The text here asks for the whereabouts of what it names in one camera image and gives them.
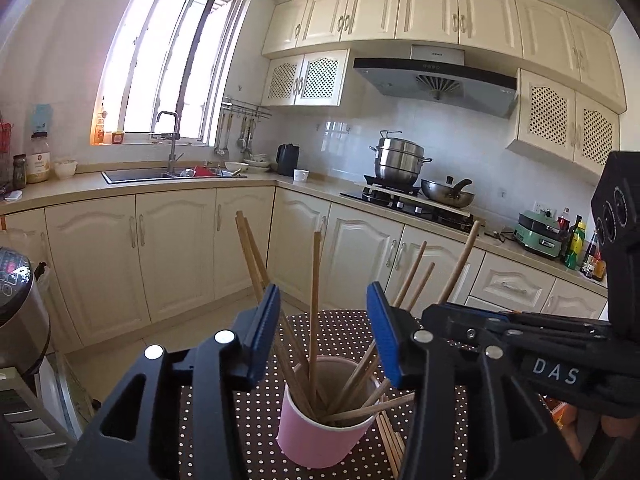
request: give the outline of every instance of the green bottle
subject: green bottle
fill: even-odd
[[[579,222],[578,226],[574,230],[571,241],[569,241],[569,248],[567,249],[566,256],[564,258],[564,266],[568,267],[569,269],[575,269],[578,264],[578,256],[580,256],[580,251],[582,250],[582,245],[584,244],[584,235],[586,229],[587,224],[585,224],[584,222]]]

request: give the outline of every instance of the round table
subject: round table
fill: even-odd
[[[289,316],[289,322],[306,349],[308,345],[309,316]],[[359,362],[372,341],[367,313],[363,310],[323,310],[319,314],[320,332],[318,355],[337,355]],[[289,348],[289,359],[296,363]],[[378,366],[375,375],[382,382],[384,373]],[[393,480],[378,425],[374,422],[359,443],[339,464],[326,469],[307,469],[289,460],[281,452],[276,441],[280,403],[284,391],[284,379],[272,355],[267,363],[264,379],[250,393],[236,392],[236,419],[246,468],[251,480]],[[407,392],[390,388],[389,399]],[[188,410],[191,394],[183,395],[183,408]],[[466,456],[466,402],[462,388],[456,388],[458,412],[456,413],[456,450],[453,478],[462,480]],[[406,441],[412,420],[412,403],[387,410],[394,430]],[[180,478],[193,478],[191,460],[190,420],[184,421],[180,433]]]

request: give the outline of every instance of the gas stove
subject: gas stove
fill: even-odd
[[[419,187],[403,184],[390,186],[385,180],[369,175],[365,175],[364,178],[367,185],[361,193],[340,193],[340,195],[435,222],[465,233],[471,231],[474,216],[467,210],[434,202],[423,194],[418,195]]]

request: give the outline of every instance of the faucet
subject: faucet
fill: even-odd
[[[175,170],[175,162],[181,156],[184,155],[184,153],[181,153],[180,155],[175,156],[175,141],[180,139],[180,134],[178,133],[180,131],[180,115],[178,115],[176,112],[168,112],[167,110],[162,110],[158,113],[158,116],[156,117],[156,123],[160,120],[160,116],[162,114],[167,114],[174,117],[173,133],[156,134],[159,139],[171,139],[171,151],[169,152],[169,160],[167,161],[167,164],[166,164],[166,170],[167,170],[167,173],[173,174]]]

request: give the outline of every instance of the rice cooker lid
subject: rice cooker lid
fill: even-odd
[[[0,326],[20,310],[32,284],[29,259],[8,247],[0,247]]]

